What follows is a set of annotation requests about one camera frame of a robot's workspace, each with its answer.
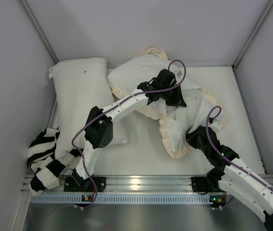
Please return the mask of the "grey pillowcase with cream frill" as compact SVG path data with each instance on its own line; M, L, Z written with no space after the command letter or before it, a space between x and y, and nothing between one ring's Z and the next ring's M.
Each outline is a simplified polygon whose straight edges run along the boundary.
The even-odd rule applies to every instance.
M140 83L151 80L156 77L162 69L167 68L169 68L171 72L179 68L184 71L182 67L171 64L164 51L160 51L157 48L150 48L146 53L142 53L115 68L108 74L107 79L112 93L117 98L122 99L135 90ZM207 89L202 88L199 84L193 82L189 77L185 78L180 88L181 90L201 89L204 97L210 101L213 106L219 104L218 99L214 95ZM160 120L167 116L167 106L165 101L161 99L138 109L138 112L153 120L158 120L160 123ZM172 158L183 158L191 150L192 147L185 140L185 134L169 135L161 131L160 133L166 152Z

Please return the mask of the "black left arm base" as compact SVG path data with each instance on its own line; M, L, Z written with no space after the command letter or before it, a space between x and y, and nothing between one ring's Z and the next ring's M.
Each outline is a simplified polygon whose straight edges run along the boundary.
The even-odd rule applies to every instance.
M94 184L89 178L82 180L77 175L65 177L64 192L104 192L106 188L106 177L92 176L92 179L97 190L95 190Z

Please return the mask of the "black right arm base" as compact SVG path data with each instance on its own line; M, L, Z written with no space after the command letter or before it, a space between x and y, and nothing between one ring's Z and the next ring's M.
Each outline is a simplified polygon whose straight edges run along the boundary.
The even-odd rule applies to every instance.
M209 177L191 177L191 183L194 193L200 193L201 195L204 195L207 193L222 192L216 179Z

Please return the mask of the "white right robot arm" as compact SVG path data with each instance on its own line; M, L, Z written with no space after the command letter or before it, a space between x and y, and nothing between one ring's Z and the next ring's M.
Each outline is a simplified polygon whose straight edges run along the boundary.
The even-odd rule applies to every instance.
M185 137L214 167L194 190L231 194L258 216L266 230L273 231L273 186L251 170L233 149L221 144L211 128L200 126Z

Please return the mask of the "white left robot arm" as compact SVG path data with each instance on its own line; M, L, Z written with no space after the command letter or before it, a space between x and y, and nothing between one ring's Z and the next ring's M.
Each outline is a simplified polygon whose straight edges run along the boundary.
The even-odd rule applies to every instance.
M143 82L128 96L104 108L97 106L90 110L84 131L84 149L81 160L73 170L73 177L82 186L93 176L95 162L102 148L113 139L113 125L130 113L163 99L171 106L186 104L182 98L181 82L168 69L162 69L157 77Z

